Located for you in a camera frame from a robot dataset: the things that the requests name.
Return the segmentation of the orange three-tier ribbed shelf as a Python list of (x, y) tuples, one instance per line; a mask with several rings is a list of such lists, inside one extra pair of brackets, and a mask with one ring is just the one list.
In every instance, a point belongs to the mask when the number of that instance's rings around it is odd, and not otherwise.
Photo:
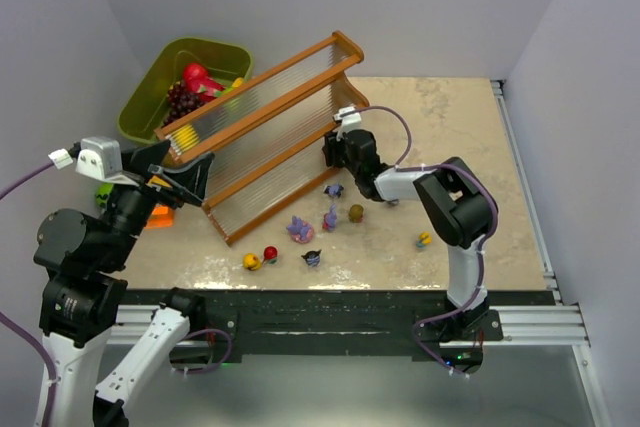
[[(346, 72), (363, 50), (340, 31), (233, 89), (241, 94), (237, 116), (224, 113), (225, 95), (157, 129), (169, 154), (185, 165), (213, 152), (202, 209), (227, 245), (337, 174), (327, 167), (325, 133), (336, 129), (343, 107), (368, 106)], [(192, 124), (200, 142), (180, 151), (171, 134)]]

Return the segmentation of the purple bunny red bow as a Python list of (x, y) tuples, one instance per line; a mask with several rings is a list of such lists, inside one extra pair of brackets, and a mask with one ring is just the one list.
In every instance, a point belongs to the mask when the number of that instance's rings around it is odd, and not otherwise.
[(337, 206), (332, 204), (329, 211), (324, 214), (322, 228), (327, 232), (332, 232), (337, 225)]

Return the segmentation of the purple figure pink donut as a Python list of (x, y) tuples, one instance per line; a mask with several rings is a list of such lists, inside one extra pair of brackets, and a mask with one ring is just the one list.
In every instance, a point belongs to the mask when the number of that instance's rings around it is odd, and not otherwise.
[(315, 235), (313, 226), (297, 216), (291, 217), (291, 222), (287, 225), (286, 230), (289, 237), (299, 244), (309, 243)]

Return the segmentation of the black-headed purple striped figure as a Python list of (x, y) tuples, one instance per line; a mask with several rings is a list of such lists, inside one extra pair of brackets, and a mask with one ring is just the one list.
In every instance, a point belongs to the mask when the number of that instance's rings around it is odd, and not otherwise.
[(310, 250), (301, 255), (301, 258), (304, 260), (305, 264), (308, 267), (318, 267), (321, 262), (321, 253), (322, 250)]

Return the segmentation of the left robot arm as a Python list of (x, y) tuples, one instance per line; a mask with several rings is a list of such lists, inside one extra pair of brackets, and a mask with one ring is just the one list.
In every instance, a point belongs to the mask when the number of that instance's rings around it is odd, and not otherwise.
[(45, 362), (38, 426), (127, 425), (126, 409), (138, 389), (178, 342), (205, 329), (203, 297), (173, 288), (120, 366), (97, 379), (128, 286), (114, 273), (125, 269), (156, 206), (179, 209), (204, 200), (213, 154), (166, 169), (161, 162), (167, 149), (161, 143), (117, 155), (116, 171), (126, 181), (113, 185), (100, 216), (65, 208), (39, 227), (34, 261), (49, 280), (37, 344)]

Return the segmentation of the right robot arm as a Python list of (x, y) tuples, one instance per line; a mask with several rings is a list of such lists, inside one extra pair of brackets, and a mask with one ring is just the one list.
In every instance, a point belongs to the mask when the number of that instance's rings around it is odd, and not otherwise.
[[(432, 227), (448, 246), (449, 285), (444, 311), (417, 321), (415, 330), (430, 325), (452, 339), (463, 335), (487, 311), (484, 287), (484, 243), (495, 233), (498, 207), (464, 161), (402, 168), (383, 162), (372, 132), (340, 127), (283, 160), (272, 159), (227, 190), (209, 196), (203, 212), (226, 245), (237, 243), (284, 208), (307, 195), (337, 171), (351, 174), (360, 195), (372, 202), (415, 200), (422, 204)], [(127, 302), (158, 301), (163, 308), (186, 309), (200, 304), (190, 316), (190, 335), (221, 337), (238, 334), (251, 324), (258, 334), (284, 331), (288, 335), (316, 333), (322, 320), (336, 315), (380, 315), (366, 292), (341, 290), (250, 290), (187, 285), (189, 268), (206, 257), (195, 251), (196, 232), (170, 232), (135, 251)]]

